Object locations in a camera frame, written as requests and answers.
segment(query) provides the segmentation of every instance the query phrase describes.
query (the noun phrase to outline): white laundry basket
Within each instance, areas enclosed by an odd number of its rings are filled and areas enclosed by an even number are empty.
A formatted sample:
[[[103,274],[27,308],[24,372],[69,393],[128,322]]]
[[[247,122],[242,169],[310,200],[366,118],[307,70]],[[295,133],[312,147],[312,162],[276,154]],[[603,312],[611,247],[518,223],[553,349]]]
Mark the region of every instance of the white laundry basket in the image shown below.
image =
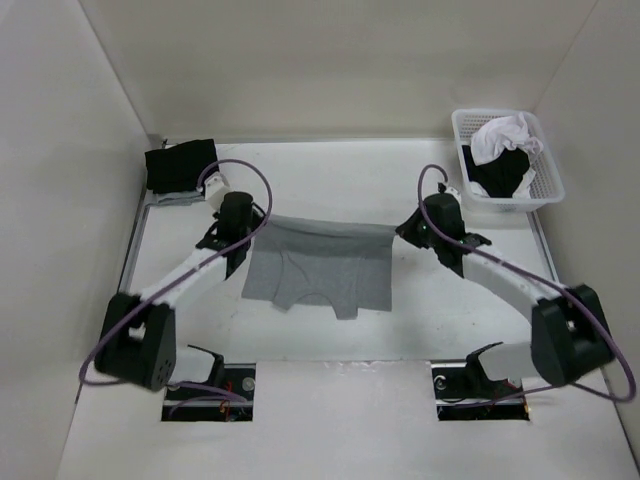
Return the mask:
[[[549,151],[549,144],[544,137],[537,117],[529,112],[522,112],[527,125],[529,125],[529,133],[538,137],[544,145],[543,152],[530,159],[531,168],[536,171],[536,176],[530,186],[531,199],[481,197],[471,191],[462,146],[470,145],[473,134],[488,121],[494,118],[516,115],[517,113],[520,113],[520,111],[474,108],[456,110],[451,115],[458,158],[462,168],[462,203],[469,210],[482,212],[532,212],[547,203],[557,203],[564,198],[564,187],[562,186],[555,161]]]

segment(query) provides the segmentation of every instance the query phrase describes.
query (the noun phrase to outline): robotic arm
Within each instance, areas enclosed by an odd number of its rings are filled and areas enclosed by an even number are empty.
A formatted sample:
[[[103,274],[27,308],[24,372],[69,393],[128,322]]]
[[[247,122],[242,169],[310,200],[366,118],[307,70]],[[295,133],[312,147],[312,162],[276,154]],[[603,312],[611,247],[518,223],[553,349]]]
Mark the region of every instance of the robotic arm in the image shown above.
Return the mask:
[[[467,233],[460,205],[439,185],[439,193],[424,200],[429,218],[442,233],[462,245],[504,257],[482,235]],[[516,275],[500,264],[444,241],[425,221],[420,209],[396,229],[417,248],[432,248],[442,265],[482,285],[513,306],[531,324],[531,342],[496,343],[467,356],[466,378],[480,398],[494,398],[509,378],[540,376],[554,387],[573,383],[586,373],[611,362],[614,355],[591,323],[555,290]],[[609,331],[598,296],[586,285],[569,290]]]
[[[176,317],[180,317],[196,298],[238,269],[247,256],[250,242],[205,266],[198,266],[254,231],[262,223],[264,214],[253,203],[251,195],[231,192],[218,173],[206,180],[205,199],[218,210],[214,214],[216,222],[191,255],[156,284],[137,293],[117,293],[109,302],[101,337],[136,306],[161,289],[177,283],[153,300],[135,317],[129,328],[121,329],[96,355],[95,367],[99,372],[154,392],[167,384],[183,381],[218,386],[224,358],[192,345],[176,345]],[[193,269],[197,272],[177,282]]]

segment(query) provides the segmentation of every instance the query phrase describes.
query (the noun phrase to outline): white floor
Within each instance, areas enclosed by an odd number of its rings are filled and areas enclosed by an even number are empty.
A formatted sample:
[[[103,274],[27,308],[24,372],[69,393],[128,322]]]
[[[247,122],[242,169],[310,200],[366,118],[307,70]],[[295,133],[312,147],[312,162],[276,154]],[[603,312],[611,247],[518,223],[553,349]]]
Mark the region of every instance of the white floor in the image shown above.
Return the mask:
[[[245,144],[219,152],[264,170],[274,212],[323,220],[396,225],[416,207],[425,163],[443,165],[454,183],[459,177],[448,142]],[[223,171],[234,188],[265,204],[251,172]],[[425,194],[436,180],[429,179]],[[152,211],[132,288],[180,263],[209,215],[204,205]],[[468,230],[545,273],[526,216],[467,221]],[[229,362],[258,361],[254,422],[162,424],[162,394],[86,388],[59,478],[638,478],[613,405],[576,389],[528,398],[530,422],[438,422],[426,360],[526,339],[529,325],[442,268],[433,252],[396,240],[393,255],[393,311],[361,310],[352,321],[336,320],[328,307],[282,313],[240,299],[244,265],[179,319],[178,339]],[[585,381],[605,388],[599,372]]]

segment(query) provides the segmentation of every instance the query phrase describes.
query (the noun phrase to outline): purple cable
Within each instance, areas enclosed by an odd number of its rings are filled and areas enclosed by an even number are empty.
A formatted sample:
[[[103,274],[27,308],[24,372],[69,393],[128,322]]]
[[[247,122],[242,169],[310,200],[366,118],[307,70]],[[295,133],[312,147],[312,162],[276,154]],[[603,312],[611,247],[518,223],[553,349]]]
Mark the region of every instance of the purple cable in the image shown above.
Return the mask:
[[[109,330],[104,335],[104,337],[102,337],[100,339],[100,341],[96,344],[96,346],[93,347],[91,352],[89,352],[89,355],[87,355],[87,358],[84,360],[84,362],[82,362],[82,366],[80,367],[80,372],[78,373],[78,378],[80,379],[80,383],[82,385],[89,385],[89,386],[93,386],[93,387],[102,387],[102,386],[106,387],[106,386],[109,386],[109,385],[119,385],[119,384],[125,383],[122,380],[109,380],[109,381],[105,381],[105,382],[97,382],[95,380],[87,380],[87,372],[89,371],[89,366],[91,365],[91,362],[93,362],[95,360],[96,355],[98,355],[98,353],[105,347],[105,345],[107,343],[109,343],[111,341],[111,339],[113,339],[113,337],[120,330],[122,330],[129,322],[131,322],[136,317],[136,315],[138,315],[142,310],[147,308],[154,301],[156,301],[158,298],[162,297],[164,294],[169,292],[171,289],[173,289],[176,286],[180,285],[182,282],[184,282],[187,278],[189,278],[191,275],[196,273],[198,270],[200,270],[201,268],[203,268],[206,265],[208,265],[211,262],[213,262],[215,259],[217,259],[217,258],[219,258],[219,257],[221,257],[223,255],[226,255],[227,253],[229,253],[229,252],[235,250],[236,248],[241,247],[245,243],[249,242],[266,225],[267,221],[269,220],[269,217],[271,216],[271,209],[273,207],[273,192],[271,191],[271,185],[269,185],[269,181],[264,176],[264,174],[260,170],[258,170],[256,167],[251,165],[249,162],[245,162],[244,160],[236,160],[236,159],[218,160],[217,162],[212,163],[211,165],[209,165],[207,168],[205,168],[202,171],[202,173],[200,174],[200,178],[198,179],[198,186],[202,186],[202,181],[205,178],[207,172],[209,172],[211,169],[217,167],[218,165],[222,165],[223,163],[236,163],[238,165],[243,165],[243,166],[245,166],[247,168],[250,168],[251,170],[253,170],[260,177],[260,179],[264,183],[264,186],[267,189],[268,206],[267,206],[267,211],[265,213],[264,219],[262,220],[262,223],[258,226],[258,228],[256,228],[253,232],[251,232],[249,235],[244,237],[242,240],[239,240],[236,243],[234,243],[233,245],[229,245],[228,247],[223,248],[219,252],[216,252],[213,255],[211,255],[209,258],[203,260],[202,262],[200,262],[198,264],[197,267],[192,268],[191,270],[189,270],[185,274],[183,274],[180,277],[176,278],[173,282],[169,283],[167,286],[165,286],[165,287],[161,288],[160,290],[158,290],[156,293],[154,293],[149,298],[147,298],[146,300],[144,300],[143,302],[138,304],[133,310],[131,310],[129,313],[127,313],[124,317],[122,317],[122,319],[120,319],[120,321],[118,323],[116,323],[113,326],[113,328],[111,328],[111,330]]]
[[[227,397],[216,397],[216,396],[203,396],[203,397],[196,397],[196,398],[187,398],[186,400],[182,400],[181,402],[176,403],[173,407],[171,407],[171,410],[169,410],[169,418],[173,417],[173,414],[175,413],[175,411],[177,409],[179,409],[180,407],[184,407],[187,403],[191,403],[191,402],[204,402],[204,401],[224,401],[224,400],[229,400],[229,398]]]
[[[247,401],[246,398],[244,398],[242,395],[238,395],[237,393],[233,393],[233,392],[230,392],[229,390],[224,390],[224,389],[218,388],[218,387],[211,387],[209,385],[202,385],[200,383],[178,382],[178,383],[174,383],[174,384],[169,385],[169,386],[170,387],[193,388],[194,390],[202,390],[203,392],[215,393],[217,395],[225,397],[225,400],[232,400],[234,402],[246,402]],[[200,399],[200,398],[202,398],[202,397],[189,398],[189,399],[185,400],[185,402],[189,402],[191,400],[196,400],[196,399]]]
[[[524,278],[529,278],[529,279],[533,279],[543,285],[546,285],[547,287],[555,290],[556,292],[558,292],[560,295],[562,295],[564,298],[566,298],[571,304],[573,304],[578,310],[580,310],[580,313],[582,313],[587,320],[589,320],[589,322],[591,323],[591,325],[593,326],[593,328],[596,330],[596,332],[598,332],[598,335],[600,335],[605,343],[607,344],[607,346],[611,349],[611,351],[613,352],[613,355],[615,356],[615,358],[618,360],[618,362],[620,363],[620,366],[622,367],[622,370],[624,371],[626,377],[627,377],[627,381],[629,382],[629,393],[624,396],[624,397],[618,397],[615,395],[609,395],[606,393],[602,393],[599,392],[598,390],[594,390],[593,388],[590,387],[586,387],[584,385],[580,385],[578,383],[573,384],[574,387],[577,387],[581,390],[584,390],[586,392],[589,392],[593,395],[597,395],[600,398],[605,398],[607,400],[611,400],[614,402],[618,402],[618,403],[628,403],[631,402],[635,397],[636,397],[636,392],[637,392],[637,386],[636,386],[636,380],[635,377],[633,376],[633,372],[631,371],[631,367],[629,366],[629,362],[627,362],[627,359],[624,357],[622,351],[620,351],[620,348],[618,348],[618,346],[616,345],[616,343],[613,341],[613,338],[611,338],[611,335],[609,335],[609,333],[607,332],[607,330],[600,324],[600,322],[598,321],[598,319],[595,317],[595,315],[593,313],[591,313],[589,311],[589,309],[587,307],[584,306],[584,304],[578,300],[574,295],[572,295],[566,288],[563,288],[561,286],[556,285],[554,282],[551,282],[549,280],[547,280],[546,278],[543,278],[539,275],[536,275],[535,273],[531,273],[527,270],[524,270],[523,268],[520,268],[516,265],[513,265],[512,263],[509,262],[505,262],[504,260],[491,255],[490,253],[484,252],[482,250],[478,250],[475,247],[470,247],[468,245],[464,245],[461,244],[460,242],[457,242],[456,240],[454,240],[453,238],[449,237],[448,235],[446,235],[444,232],[442,232],[429,218],[429,215],[427,213],[427,209],[424,206],[424,202],[422,200],[422,184],[424,182],[424,177],[427,173],[427,171],[429,171],[429,169],[436,169],[438,170],[440,173],[442,173],[442,175],[444,176],[445,182],[449,181],[449,177],[447,176],[447,172],[440,167],[439,165],[434,165],[434,164],[430,164],[430,165],[426,165],[422,171],[420,172],[420,177],[418,178],[418,205],[420,208],[420,212],[422,213],[422,216],[424,217],[424,220],[427,222],[427,224],[429,225],[429,227],[436,233],[436,235],[438,235],[441,239],[443,239],[445,242],[450,243],[458,248],[461,248],[463,250],[466,250],[470,253],[474,253],[476,255],[480,255],[481,257],[486,258],[487,260],[490,260],[494,263],[497,263],[498,265],[502,265],[504,268],[506,268],[507,270],[511,270],[512,272],[520,275],[521,277]],[[489,400],[488,402],[481,402],[481,403],[474,403],[474,404],[464,404],[464,405],[459,405],[457,406],[458,408],[472,408],[472,407],[481,407],[481,406],[485,406],[485,405],[493,405],[495,403],[498,403],[499,401],[502,400],[510,400],[512,398],[518,398],[518,397],[522,397],[524,395],[527,395],[529,393],[536,393],[536,392],[541,392],[541,391],[546,391],[546,390],[551,390],[552,386],[547,386],[547,387],[541,387],[541,388],[534,388],[532,390],[528,390],[528,391],[524,391],[524,392],[518,392],[518,393],[514,393],[512,395],[507,395],[506,397],[502,397],[500,399],[497,400]]]

